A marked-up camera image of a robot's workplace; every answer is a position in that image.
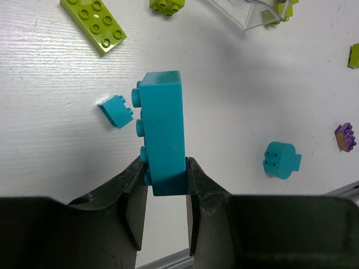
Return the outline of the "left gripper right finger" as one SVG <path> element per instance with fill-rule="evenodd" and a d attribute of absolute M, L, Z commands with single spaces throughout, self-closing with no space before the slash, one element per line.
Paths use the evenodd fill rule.
<path fill-rule="evenodd" d="M 234 195 L 186 159 L 195 268 L 357 268 L 358 206 L 337 196 Z"/>

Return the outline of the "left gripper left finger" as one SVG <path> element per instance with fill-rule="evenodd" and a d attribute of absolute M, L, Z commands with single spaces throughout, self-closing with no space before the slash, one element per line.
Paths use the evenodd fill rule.
<path fill-rule="evenodd" d="M 1 198 L 1 267 L 134 268 L 146 210 L 144 171 L 135 159 L 69 204 Z"/>

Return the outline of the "round teal lego piece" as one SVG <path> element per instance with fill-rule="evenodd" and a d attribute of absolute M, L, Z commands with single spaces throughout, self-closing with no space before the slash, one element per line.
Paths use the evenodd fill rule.
<path fill-rule="evenodd" d="M 264 153 L 264 172 L 269 177 L 286 180 L 300 170 L 301 157 L 291 143 L 273 141 Z"/>

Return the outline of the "small teal lego brick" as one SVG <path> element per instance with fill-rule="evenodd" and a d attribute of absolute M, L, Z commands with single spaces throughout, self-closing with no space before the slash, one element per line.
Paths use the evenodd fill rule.
<path fill-rule="evenodd" d="M 123 128 L 133 120 L 133 111 L 125 106 L 125 99 L 122 95 L 111 96 L 98 103 L 98 107 L 116 128 Z"/>

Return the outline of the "teal 2x4 lego brick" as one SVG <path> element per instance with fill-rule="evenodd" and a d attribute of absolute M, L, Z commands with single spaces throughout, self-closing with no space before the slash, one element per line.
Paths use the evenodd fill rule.
<path fill-rule="evenodd" d="M 187 193 L 182 82 L 179 71 L 148 72 L 131 92 L 140 108 L 136 133 L 144 139 L 144 182 L 155 196 Z"/>

